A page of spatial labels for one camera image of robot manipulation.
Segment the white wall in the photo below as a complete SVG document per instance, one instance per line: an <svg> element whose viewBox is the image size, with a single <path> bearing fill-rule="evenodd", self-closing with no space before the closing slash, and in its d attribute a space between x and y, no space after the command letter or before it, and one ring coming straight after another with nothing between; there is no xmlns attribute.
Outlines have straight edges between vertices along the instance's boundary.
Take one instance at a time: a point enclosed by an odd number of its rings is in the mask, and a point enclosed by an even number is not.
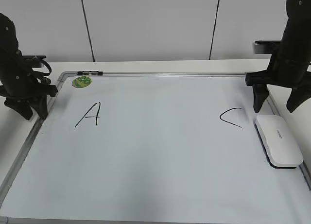
<svg viewBox="0 0 311 224"><path fill-rule="evenodd" d="M199 60L217 0L84 0L96 61Z"/></svg>
<svg viewBox="0 0 311 224"><path fill-rule="evenodd" d="M83 0L96 61L208 59L218 0ZM220 0L211 59L268 58L255 40L279 40L286 0ZM23 54L92 61L81 0L0 0Z"/></svg>
<svg viewBox="0 0 311 224"><path fill-rule="evenodd" d="M220 0L211 59L270 58L252 42L281 40L287 19L286 0Z"/></svg>
<svg viewBox="0 0 311 224"><path fill-rule="evenodd" d="M92 61L81 0L0 0L0 13L14 22L24 55Z"/></svg>

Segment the round sticker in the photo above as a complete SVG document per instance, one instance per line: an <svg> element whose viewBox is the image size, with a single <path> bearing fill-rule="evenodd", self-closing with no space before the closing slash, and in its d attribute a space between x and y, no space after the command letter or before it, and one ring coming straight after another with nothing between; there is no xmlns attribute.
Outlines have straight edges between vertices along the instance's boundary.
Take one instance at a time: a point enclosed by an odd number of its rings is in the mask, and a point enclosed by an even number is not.
<svg viewBox="0 0 311 224"><path fill-rule="evenodd" d="M78 77L72 81L72 86L76 88L84 88L91 84L92 79L90 77Z"/></svg>

